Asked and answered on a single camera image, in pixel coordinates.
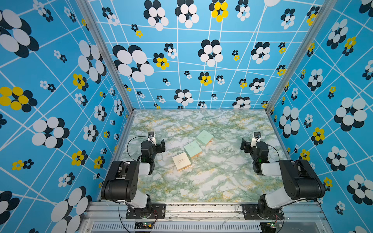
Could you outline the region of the beige drawer jewelry box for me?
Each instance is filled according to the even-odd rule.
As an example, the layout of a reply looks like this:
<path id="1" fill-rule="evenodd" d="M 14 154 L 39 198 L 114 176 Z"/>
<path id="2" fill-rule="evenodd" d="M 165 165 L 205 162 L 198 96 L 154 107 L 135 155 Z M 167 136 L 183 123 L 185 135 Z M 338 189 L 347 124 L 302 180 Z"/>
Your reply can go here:
<path id="1" fill-rule="evenodd" d="M 190 159 L 185 152 L 174 156 L 173 157 L 173 162 L 176 166 L 177 171 L 181 171 L 181 170 L 191 166 Z"/>

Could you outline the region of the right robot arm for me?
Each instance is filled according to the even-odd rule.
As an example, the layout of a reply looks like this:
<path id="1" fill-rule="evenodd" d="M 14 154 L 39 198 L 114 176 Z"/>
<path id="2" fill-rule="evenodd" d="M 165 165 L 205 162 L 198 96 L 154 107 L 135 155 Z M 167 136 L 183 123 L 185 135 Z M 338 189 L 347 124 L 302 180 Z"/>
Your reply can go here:
<path id="1" fill-rule="evenodd" d="M 269 162 L 269 144 L 253 138 L 251 142 L 241 140 L 241 150 L 252 158 L 253 170 L 259 176 L 281 177 L 283 186 L 272 193 L 260 196 L 257 215 L 268 219 L 283 207 L 298 201 L 312 201 L 325 195 L 320 181 L 307 160 L 278 160 Z"/>

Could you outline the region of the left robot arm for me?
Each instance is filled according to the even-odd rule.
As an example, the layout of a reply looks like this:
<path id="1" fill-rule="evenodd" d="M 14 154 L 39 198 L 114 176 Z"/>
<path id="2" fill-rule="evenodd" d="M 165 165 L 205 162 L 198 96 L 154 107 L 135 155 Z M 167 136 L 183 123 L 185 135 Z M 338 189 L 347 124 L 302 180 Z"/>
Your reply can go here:
<path id="1" fill-rule="evenodd" d="M 165 141 L 154 144 L 152 139 L 141 143 L 139 161 L 113 161 L 101 189 L 101 199 L 128 207 L 127 219 L 155 218 L 150 195 L 138 190 L 139 176 L 151 175 L 155 157 L 166 150 Z"/>

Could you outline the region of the far mint jewelry box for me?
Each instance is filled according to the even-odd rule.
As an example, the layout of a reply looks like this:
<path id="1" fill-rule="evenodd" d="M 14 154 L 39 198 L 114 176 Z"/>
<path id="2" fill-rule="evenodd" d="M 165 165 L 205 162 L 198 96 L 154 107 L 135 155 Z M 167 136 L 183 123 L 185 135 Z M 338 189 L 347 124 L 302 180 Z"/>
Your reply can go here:
<path id="1" fill-rule="evenodd" d="M 212 139 L 213 139 L 213 135 L 211 133 L 209 133 L 208 131 L 206 130 L 202 130 L 197 136 L 196 136 L 196 140 L 201 143 L 203 146 L 206 146 L 207 144 L 209 144 Z"/>

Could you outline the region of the left circuit board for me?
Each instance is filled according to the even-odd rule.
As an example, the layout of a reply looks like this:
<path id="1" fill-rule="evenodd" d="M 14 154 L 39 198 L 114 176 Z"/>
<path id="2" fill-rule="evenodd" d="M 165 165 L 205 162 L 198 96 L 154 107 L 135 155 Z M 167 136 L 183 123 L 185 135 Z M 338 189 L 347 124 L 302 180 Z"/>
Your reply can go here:
<path id="1" fill-rule="evenodd" d="M 152 230 L 155 222 L 136 222 L 135 230 Z"/>

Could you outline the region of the circuit board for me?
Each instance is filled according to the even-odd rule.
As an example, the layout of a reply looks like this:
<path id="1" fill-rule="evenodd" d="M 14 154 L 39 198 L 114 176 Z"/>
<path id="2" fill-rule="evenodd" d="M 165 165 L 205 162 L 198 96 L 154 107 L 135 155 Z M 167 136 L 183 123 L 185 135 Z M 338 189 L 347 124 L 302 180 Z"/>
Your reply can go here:
<path id="1" fill-rule="evenodd" d="M 278 233 L 282 230 L 282 226 L 276 226 L 274 223 L 260 223 L 262 233 Z"/>
<path id="2" fill-rule="evenodd" d="M 155 222 L 136 222 L 135 230 L 152 230 Z"/>

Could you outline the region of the right circuit board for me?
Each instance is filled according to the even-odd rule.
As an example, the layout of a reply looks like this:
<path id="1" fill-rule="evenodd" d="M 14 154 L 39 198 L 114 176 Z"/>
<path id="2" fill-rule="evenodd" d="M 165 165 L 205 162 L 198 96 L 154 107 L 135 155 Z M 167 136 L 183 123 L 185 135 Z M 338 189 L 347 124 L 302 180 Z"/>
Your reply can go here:
<path id="1" fill-rule="evenodd" d="M 260 223 L 262 233 L 278 233 L 282 230 L 282 226 L 276 226 L 274 223 Z"/>

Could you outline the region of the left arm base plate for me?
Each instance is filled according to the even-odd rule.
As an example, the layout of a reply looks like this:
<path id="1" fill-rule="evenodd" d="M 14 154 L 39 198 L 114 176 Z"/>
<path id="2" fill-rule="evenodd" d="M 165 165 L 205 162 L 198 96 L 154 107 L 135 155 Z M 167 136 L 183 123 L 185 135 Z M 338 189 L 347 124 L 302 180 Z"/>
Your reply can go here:
<path id="1" fill-rule="evenodd" d="M 166 213 L 166 204 L 154 203 L 148 204 L 145 208 L 133 208 L 127 205 L 126 219 L 164 219 Z"/>

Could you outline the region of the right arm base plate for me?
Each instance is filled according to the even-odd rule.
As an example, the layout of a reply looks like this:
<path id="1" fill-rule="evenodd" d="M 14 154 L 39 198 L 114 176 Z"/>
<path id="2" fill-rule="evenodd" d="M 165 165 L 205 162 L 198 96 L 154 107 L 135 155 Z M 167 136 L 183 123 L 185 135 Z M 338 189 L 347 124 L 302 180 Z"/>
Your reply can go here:
<path id="1" fill-rule="evenodd" d="M 238 211 L 244 215 L 245 220 L 283 220 L 285 217 L 281 209 L 271 209 L 266 205 L 258 207 L 258 204 L 241 204 Z"/>

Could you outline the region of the aluminium front rail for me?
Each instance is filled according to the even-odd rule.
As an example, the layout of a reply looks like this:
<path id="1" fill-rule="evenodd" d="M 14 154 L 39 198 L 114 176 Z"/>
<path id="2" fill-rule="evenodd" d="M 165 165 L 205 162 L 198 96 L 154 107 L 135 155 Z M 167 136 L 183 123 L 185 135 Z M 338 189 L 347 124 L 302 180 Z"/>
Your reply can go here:
<path id="1" fill-rule="evenodd" d="M 127 207 L 95 202 L 80 233 L 261 233 L 260 223 L 282 226 L 279 233 L 331 233 L 318 203 L 300 202 L 282 209 L 284 219 L 245 220 L 238 208 L 253 203 L 165 203 L 164 219 L 126 219 Z M 155 222 L 152 230 L 135 230 L 136 222 Z"/>

